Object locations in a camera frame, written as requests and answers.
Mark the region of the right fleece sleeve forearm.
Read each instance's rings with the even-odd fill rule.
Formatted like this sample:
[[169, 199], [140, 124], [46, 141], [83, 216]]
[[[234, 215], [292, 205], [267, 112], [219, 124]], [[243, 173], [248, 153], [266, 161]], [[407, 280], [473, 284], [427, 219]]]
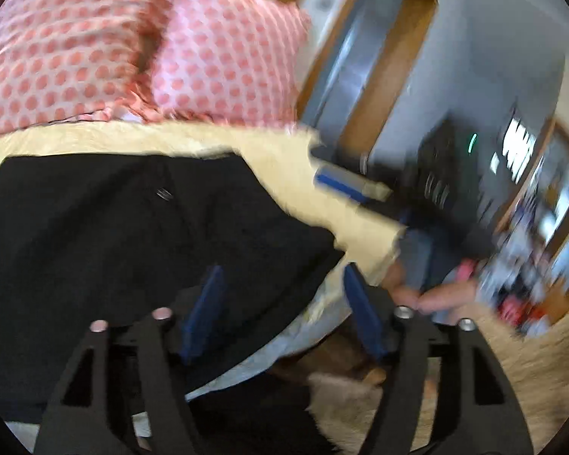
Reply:
[[[474, 319], [512, 383], [536, 452], [569, 417], [569, 312], [539, 337], [520, 339], [485, 306], [459, 309]], [[367, 436], [381, 392], [354, 380], [310, 376], [309, 413], [319, 430], [345, 454], [357, 454]]]

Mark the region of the person's right hand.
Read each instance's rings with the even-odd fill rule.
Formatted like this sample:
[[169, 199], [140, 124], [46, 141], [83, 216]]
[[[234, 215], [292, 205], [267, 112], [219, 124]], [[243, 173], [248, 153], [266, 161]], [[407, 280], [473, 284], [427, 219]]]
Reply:
[[451, 310], [474, 302], [478, 284], [475, 279], [440, 284], [423, 293], [405, 284], [406, 273], [399, 261], [393, 262], [381, 281], [397, 305], [407, 306], [423, 314]]

